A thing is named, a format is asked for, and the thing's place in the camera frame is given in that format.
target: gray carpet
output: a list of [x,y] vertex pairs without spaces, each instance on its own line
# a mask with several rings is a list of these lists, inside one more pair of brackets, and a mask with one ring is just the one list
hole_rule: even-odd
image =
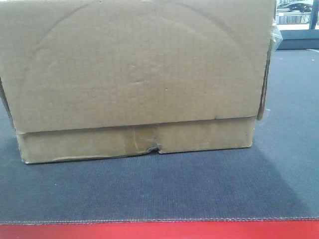
[[319,218],[319,53],[277,51],[254,145],[25,165],[0,107],[0,223]]

